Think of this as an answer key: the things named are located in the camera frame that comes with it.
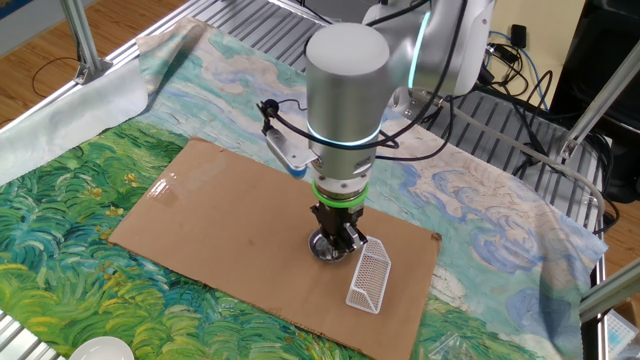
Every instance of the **green ring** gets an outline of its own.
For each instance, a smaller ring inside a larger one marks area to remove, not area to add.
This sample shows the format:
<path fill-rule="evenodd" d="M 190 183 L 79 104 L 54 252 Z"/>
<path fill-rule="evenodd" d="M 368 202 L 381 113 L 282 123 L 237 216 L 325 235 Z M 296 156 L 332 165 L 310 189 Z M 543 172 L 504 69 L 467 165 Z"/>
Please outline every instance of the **green ring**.
<path fill-rule="evenodd" d="M 358 195 L 357 198 L 349 201 L 336 201 L 336 200 L 329 200 L 324 196 L 322 196 L 322 194 L 320 194 L 320 192 L 318 191 L 318 187 L 316 186 L 315 180 L 311 183 L 311 188 L 313 189 L 313 194 L 318 198 L 318 200 L 320 200 L 321 203 L 330 207 L 338 208 L 338 209 L 346 209 L 346 208 L 359 205 L 360 203 L 364 202 L 364 199 L 367 197 L 367 194 L 369 193 L 369 184 L 367 184 L 364 187 L 364 191 L 362 192 L 362 194 Z"/>

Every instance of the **metal frame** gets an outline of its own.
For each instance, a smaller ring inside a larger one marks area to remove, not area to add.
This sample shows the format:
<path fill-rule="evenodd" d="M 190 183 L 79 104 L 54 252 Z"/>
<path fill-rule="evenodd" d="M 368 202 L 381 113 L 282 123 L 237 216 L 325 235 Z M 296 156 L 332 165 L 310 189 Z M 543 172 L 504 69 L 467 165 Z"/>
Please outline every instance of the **metal frame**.
<path fill-rule="evenodd" d="M 640 71 L 640 41 L 631 50 L 627 58 L 620 64 L 620 67 L 607 81 L 600 93 L 591 102 L 591 105 L 582 114 L 580 120 L 562 139 L 560 156 L 569 159 L 575 149 L 582 143 L 591 129 L 600 118 L 609 110 L 609 107 L 618 98 L 625 87 L 633 80 L 633 77 Z"/>
<path fill-rule="evenodd" d="M 82 1 L 60 0 L 60 4 L 78 49 L 80 65 L 74 81 L 81 85 L 88 84 L 102 76 L 113 63 L 98 56 Z"/>
<path fill-rule="evenodd" d="M 591 320 L 640 292 L 640 259 L 589 290 L 580 303 L 580 320 Z"/>

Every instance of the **metal grating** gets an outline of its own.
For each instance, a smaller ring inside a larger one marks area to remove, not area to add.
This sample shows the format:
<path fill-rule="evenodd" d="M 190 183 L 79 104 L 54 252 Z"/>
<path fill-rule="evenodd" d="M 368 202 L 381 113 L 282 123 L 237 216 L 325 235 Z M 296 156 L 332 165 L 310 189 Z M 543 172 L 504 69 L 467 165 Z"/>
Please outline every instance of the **metal grating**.
<path fill-rule="evenodd" d="M 304 72 L 304 44 L 324 22 L 308 10 L 286 0 L 189 0 L 176 11 L 142 32 L 139 36 L 155 35 L 165 32 L 184 17 L 193 17 L 235 36 L 246 45 L 258 49 L 275 59 Z M 110 71 L 135 59 L 139 55 L 135 41 L 131 40 L 106 58 L 114 62 Z M 28 117 L 35 111 L 76 91 L 81 86 L 70 82 L 43 100 L 16 121 Z M 462 111 L 484 122 L 501 133 L 528 142 L 528 137 L 520 121 L 515 118 L 513 108 L 505 101 L 488 95 L 474 93 L 456 103 Z M 444 137 L 449 115 L 441 114 L 425 128 Z M 533 129 L 549 153 L 557 151 L 558 141 L 564 129 L 535 119 Z M 468 123 L 456 121 L 451 142 L 464 151 L 476 156 L 507 172 L 522 161 L 522 154 L 515 148 L 501 143 Z M 597 157 L 589 147 L 581 146 L 576 150 L 567 165 L 594 184 L 601 186 L 602 171 Z M 546 166 L 529 168 L 522 180 L 534 188 L 550 204 L 564 212 L 589 229 L 596 221 L 593 198 L 582 185 L 558 176 Z M 598 274 L 603 273 L 604 261 L 597 267 Z M 597 282 L 604 280 L 598 276 Z M 0 311 L 0 359 L 18 360 L 63 360 L 46 344 L 38 340 L 15 320 Z"/>

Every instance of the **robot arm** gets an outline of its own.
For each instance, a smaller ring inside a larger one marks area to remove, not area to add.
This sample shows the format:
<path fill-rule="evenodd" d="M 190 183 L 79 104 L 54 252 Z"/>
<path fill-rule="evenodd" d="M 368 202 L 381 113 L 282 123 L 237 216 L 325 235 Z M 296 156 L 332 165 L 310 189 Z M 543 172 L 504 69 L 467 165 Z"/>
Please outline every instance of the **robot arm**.
<path fill-rule="evenodd" d="M 495 0 L 432 1 L 433 11 L 427 4 L 375 28 L 334 24 L 310 38 L 307 133 L 298 130 L 310 139 L 308 149 L 294 149 L 271 126 L 275 118 L 291 128 L 277 114 L 277 102 L 259 106 L 263 133 L 278 160 L 298 178 L 311 164 L 319 201 L 311 211 L 320 228 L 309 247 L 323 261 L 338 261 L 367 242 L 357 222 L 380 144 L 382 114 L 393 92 L 408 87 L 461 95 L 478 77 Z M 376 5 L 365 22 L 397 10 Z M 442 76 L 445 64 L 448 71 Z"/>

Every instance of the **cable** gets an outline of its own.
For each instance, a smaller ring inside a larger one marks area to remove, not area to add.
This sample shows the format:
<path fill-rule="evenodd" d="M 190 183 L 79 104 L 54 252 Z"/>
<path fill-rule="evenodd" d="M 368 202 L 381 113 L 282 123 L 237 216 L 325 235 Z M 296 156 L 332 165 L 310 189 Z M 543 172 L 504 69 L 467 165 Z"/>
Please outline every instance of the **cable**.
<path fill-rule="evenodd" d="M 544 99 L 546 98 L 547 94 L 549 93 L 549 89 L 551 88 L 551 81 L 553 80 L 553 72 L 551 70 L 547 71 L 544 73 L 544 75 L 542 75 L 542 78 L 540 79 L 540 81 L 538 81 L 538 83 L 536 84 L 536 86 L 533 88 L 533 90 L 531 91 L 531 94 L 529 94 L 529 97 L 527 98 L 527 103 L 531 100 L 531 98 L 533 97 L 533 94 L 535 94 L 536 89 L 540 88 L 540 85 L 542 83 L 542 81 L 544 81 L 546 78 L 549 78 L 549 81 L 547 81 L 547 87 L 542 95 L 542 97 L 540 98 L 540 101 L 538 102 L 538 107 L 536 108 L 536 110 L 533 112 L 533 114 L 531 115 L 531 119 L 529 120 L 529 122 L 527 122 L 527 118 L 525 116 L 524 113 L 518 111 L 518 107 L 512 103 L 514 109 L 516 110 L 518 117 L 520 118 L 520 120 L 523 122 L 527 133 L 529 135 L 529 140 L 531 140 L 531 143 L 525 144 L 527 146 L 532 146 L 533 150 L 537 151 L 538 153 L 544 155 L 544 156 L 549 156 L 547 154 L 547 151 L 545 150 L 544 146 L 542 146 L 542 143 L 540 142 L 540 140 L 538 139 L 538 136 L 533 132 L 532 126 L 533 126 L 533 120 L 535 119 L 536 115 L 538 114 L 538 112 L 540 111 L 540 107 L 542 106 L 542 102 L 544 101 Z M 504 90 L 507 94 L 509 94 L 509 89 L 504 87 Z M 522 164 L 520 164 L 520 166 L 518 166 L 512 173 L 513 176 L 524 176 L 525 172 L 527 171 L 527 168 L 529 166 L 533 166 L 536 164 L 535 161 L 533 161 L 531 159 L 531 157 L 526 156 L 526 159 L 522 162 Z"/>
<path fill-rule="evenodd" d="M 604 198 L 609 205 L 611 206 L 611 208 L 613 209 L 613 212 L 615 213 L 613 220 L 611 221 L 611 223 L 609 225 L 605 225 L 602 228 L 596 230 L 593 232 L 593 235 L 599 235 L 599 234 L 603 234 L 606 233 L 607 231 L 611 230 L 611 228 L 618 223 L 618 221 L 620 220 L 620 210 L 618 210 L 618 207 L 616 206 L 616 204 L 613 203 L 613 201 L 609 200 L 609 198 L 605 197 Z"/>
<path fill-rule="evenodd" d="M 611 180 L 611 173 L 613 172 L 614 156 L 611 150 L 611 145 L 604 136 L 598 133 L 588 134 L 585 141 L 598 152 L 598 160 L 602 163 L 603 172 L 603 184 L 602 192 L 607 193 L 609 188 L 609 181 Z"/>
<path fill-rule="evenodd" d="M 284 99 L 284 100 L 280 100 L 278 101 L 278 104 L 283 104 L 286 102 L 295 102 L 296 104 L 298 104 L 298 110 L 300 111 L 307 111 L 307 108 L 303 108 L 302 105 L 300 105 L 300 101 L 298 101 L 297 99 Z"/>
<path fill-rule="evenodd" d="M 564 118 L 571 118 L 571 117 L 581 116 L 582 114 L 584 114 L 584 112 L 577 111 L 577 112 L 569 113 L 569 114 L 544 115 L 544 116 L 542 116 L 542 118 L 544 118 L 546 120 L 555 120 L 555 119 L 564 119 Z"/>
<path fill-rule="evenodd" d="M 400 136 L 402 136 L 404 133 L 406 133 L 407 131 L 411 130 L 416 124 L 420 123 L 421 121 L 423 121 L 425 115 L 427 114 L 427 112 L 429 111 L 429 109 L 431 108 L 431 105 L 434 103 L 436 97 L 438 96 L 438 92 L 440 91 L 440 89 L 442 88 L 442 84 L 444 84 L 444 80 L 447 76 L 447 73 L 449 72 L 449 67 L 451 65 L 451 60 L 453 58 L 453 53 L 455 52 L 455 47 L 456 44 L 458 43 L 458 36 L 460 35 L 460 29 L 462 28 L 462 21 L 464 19 L 464 13 L 465 10 L 467 9 L 467 3 L 468 0 L 462 0 L 462 5 L 460 7 L 460 13 L 458 15 L 458 20 L 456 22 L 456 28 L 454 30 L 453 33 L 453 39 L 451 41 L 451 46 L 449 48 L 449 54 L 447 55 L 447 60 L 444 63 L 444 68 L 442 69 L 442 73 L 440 74 L 440 78 L 438 79 L 438 84 L 436 85 L 433 93 L 431 94 L 431 97 L 429 99 L 429 101 L 422 107 L 422 109 L 418 112 L 417 116 L 415 119 L 413 119 L 408 125 L 406 125 L 404 128 L 398 130 L 395 134 L 390 135 L 388 138 L 383 139 L 383 140 L 378 140 L 372 143 L 368 143 L 368 144 L 361 144 L 361 145 L 354 145 L 354 146 L 347 146 L 347 145 L 342 145 L 342 144 L 337 144 L 334 142 L 329 142 L 323 139 L 320 139 L 318 137 L 315 137 L 313 135 L 308 134 L 307 132 L 295 127 L 294 125 L 292 125 L 291 123 L 289 123 L 287 120 L 285 120 L 284 118 L 282 118 L 282 116 L 278 115 L 278 109 L 277 107 L 273 107 L 272 106 L 272 102 L 276 102 L 275 100 L 267 100 L 265 102 L 262 102 L 261 104 L 258 104 L 258 109 L 260 109 L 260 112 L 263 114 L 264 118 L 265 118 L 265 126 L 264 128 L 267 128 L 270 126 L 269 123 L 269 118 L 274 118 L 276 120 L 278 120 L 280 123 L 282 123 L 284 126 L 286 126 L 289 130 L 293 131 L 294 133 L 309 139 L 311 141 L 315 141 L 321 145 L 325 145 L 331 148 L 335 148 L 335 149 L 340 149 L 340 150 L 365 150 L 365 149 L 371 149 L 377 146 L 382 146 L 390 141 L 396 140 L 397 138 L 399 138 Z"/>
<path fill-rule="evenodd" d="M 367 26 L 376 26 L 378 24 L 382 24 L 383 22 L 386 22 L 386 21 L 389 21 L 389 20 L 393 20 L 393 19 L 398 18 L 398 17 L 400 17 L 400 16 L 402 16 L 404 14 L 408 14 L 408 13 L 412 12 L 413 10 L 419 8 L 420 6 L 426 4 L 426 3 L 430 2 L 430 1 L 431 0 L 420 0 L 420 1 L 417 1 L 413 5 L 409 5 L 409 6 L 407 6 L 406 8 L 404 8 L 402 10 L 396 11 L 394 13 L 391 13 L 391 14 L 387 15 L 387 16 L 383 16 L 381 18 L 378 18 L 378 19 L 375 19 L 373 21 L 370 21 L 366 25 Z"/>
<path fill-rule="evenodd" d="M 311 11 L 313 13 L 313 15 L 317 16 L 318 18 L 320 18 L 320 20 L 326 22 L 327 24 L 329 24 L 329 25 L 333 24 L 333 22 L 327 20 L 324 16 L 318 14 L 315 10 L 313 10 L 312 8 L 310 8 L 307 5 L 305 5 L 304 0 L 300 0 L 300 6 L 302 6 L 303 8 Z"/>
<path fill-rule="evenodd" d="M 425 116 L 420 124 L 422 126 L 429 125 L 431 122 L 435 121 L 438 118 L 438 116 L 440 116 L 441 112 L 442 112 L 442 108 L 441 107 L 437 108 L 436 111 L 434 111 L 430 115 Z"/>
<path fill-rule="evenodd" d="M 40 93 L 36 90 L 36 76 L 38 76 L 38 74 L 40 73 L 40 71 L 44 70 L 44 68 L 46 68 L 47 66 L 49 66 L 49 65 L 53 64 L 53 63 L 54 63 L 54 62 L 56 62 L 56 61 L 60 61 L 60 60 L 73 60 L 73 61 L 78 61 L 77 59 L 74 59 L 74 58 L 72 58 L 72 57 L 68 57 L 68 56 L 66 56 L 66 57 L 61 57 L 61 58 L 53 59 L 53 60 L 49 61 L 48 63 L 46 63 L 46 64 L 42 65 L 42 66 L 40 67 L 40 69 L 38 69 L 38 71 L 36 71 L 36 73 L 35 73 L 35 74 L 33 74 L 33 76 L 31 77 L 31 89 L 33 90 L 33 92 L 34 92 L 34 93 L 36 93 L 36 95 L 38 95 L 38 96 L 40 96 L 40 97 L 43 97 L 43 98 L 46 98 L 46 97 L 47 97 L 46 95 L 42 95 L 42 94 L 40 94 Z"/>
<path fill-rule="evenodd" d="M 519 92 L 519 93 L 517 93 L 515 95 L 512 95 L 512 96 L 514 96 L 514 97 L 515 96 L 520 96 L 520 95 L 524 94 L 525 92 L 527 92 L 527 90 L 529 90 L 529 80 L 527 80 L 527 78 L 524 75 L 522 75 L 522 70 L 516 69 L 515 67 L 513 67 L 511 64 L 509 64 L 507 61 L 505 61 L 503 58 L 501 58 L 499 56 L 496 56 L 496 58 L 498 60 L 500 60 L 505 66 L 507 66 L 509 68 L 509 72 L 513 71 L 515 74 L 513 76 L 511 76 L 511 77 L 507 77 L 507 75 L 509 75 L 509 73 L 507 73 L 507 74 L 505 74 L 505 77 L 507 77 L 506 79 L 504 79 L 501 82 L 493 83 L 491 85 L 498 85 L 498 86 L 501 86 L 501 87 L 505 87 L 505 86 L 509 85 L 509 83 L 512 82 L 513 79 L 515 79 L 516 77 L 519 76 L 524 81 L 524 89 L 521 92 Z"/>
<path fill-rule="evenodd" d="M 385 139 L 389 138 L 389 134 L 387 134 L 386 132 L 384 132 L 382 130 L 380 130 L 380 135 L 382 135 Z M 400 144 L 398 143 L 397 140 L 391 140 L 391 143 L 387 143 L 387 144 L 380 145 L 380 146 L 386 147 L 386 148 L 389 148 L 389 149 L 394 149 L 394 150 L 400 149 Z"/>
<path fill-rule="evenodd" d="M 442 102 L 441 106 L 444 107 L 449 107 L 450 109 L 452 108 L 448 103 L 446 102 Z M 543 163 L 547 164 L 550 167 L 553 167 L 555 169 L 557 169 L 558 171 L 561 171 L 562 173 L 565 174 L 565 176 L 575 179 L 576 181 L 579 181 L 581 183 L 583 183 L 591 192 L 591 195 L 593 197 L 596 198 L 597 201 L 597 205 L 598 205 L 598 213 L 597 216 L 598 218 L 601 218 L 602 215 L 604 215 L 605 213 L 605 201 L 604 201 L 604 197 L 602 196 L 602 194 L 600 193 L 600 191 L 598 190 L 598 188 L 596 188 L 595 185 L 593 185 L 589 180 L 587 180 L 584 176 L 580 175 L 579 173 L 571 170 L 570 168 L 559 164 L 558 162 L 549 159 L 547 156 L 541 155 L 538 152 L 529 149 L 528 147 L 520 144 L 519 142 L 511 139 L 510 137 L 488 127 L 485 124 L 482 124 L 478 121 L 476 121 L 476 119 L 472 118 L 471 116 L 465 114 L 464 112 L 462 112 L 461 110 L 458 110 L 456 108 L 453 108 L 453 111 L 456 113 L 456 115 L 460 116 L 461 118 L 463 118 L 466 122 L 468 122 L 471 125 L 474 125 L 475 127 L 481 129 L 482 131 L 488 133 L 489 135 L 504 141 L 505 143 L 517 148 L 518 150 L 529 154 L 531 157 L 536 158 L 540 161 L 542 161 Z"/>
<path fill-rule="evenodd" d="M 451 140 L 451 134 L 453 133 L 453 109 L 455 106 L 453 105 L 453 99 L 451 99 L 451 106 L 449 107 L 449 128 L 447 129 L 447 137 L 444 139 L 444 142 L 442 143 L 442 145 L 434 152 L 432 152 L 431 154 L 428 155 L 424 155 L 424 156 L 420 156 L 420 157 L 414 157 L 414 158 L 401 158 L 401 157 L 392 157 L 392 156 L 383 156 L 383 155 L 377 155 L 376 159 L 378 160 L 391 160 L 391 161 L 402 161 L 402 162 L 416 162 L 416 161 L 423 161 L 423 160 L 428 160 L 428 159 L 432 159 L 434 157 L 436 157 L 438 154 L 440 154 L 445 147 L 447 147 L 447 145 L 449 144 L 449 140 Z"/>
<path fill-rule="evenodd" d="M 511 41 L 511 38 L 504 33 L 501 33 L 499 31 L 489 31 L 489 35 L 500 35 L 502 37 L 504 37 L 505 39 L 507 39 L 507 41 Z M 531 68 L 533 68 L 533 73 L 536 75 L 536 81 L 540 82 L 540 76 L 538 75 L 538 69 L 536 68 L 536 64 L 533 62 L 533 59 L 531 59 L 531 56 L 529 56 L 529 54 L 527 53 L 526 50 L 524 49 L 520 49 L 520 51 L 522 51 L 522 54 L 524 54 L 524 56 L 527 58 L 527 60 L 529 60 L 529 63 L 531 64 Z M 549 111 L 549 106 L 547 106 L 547 102 L 543 101 L 543 105 L 545 110 L 547 110 L 547 112 Z"/>

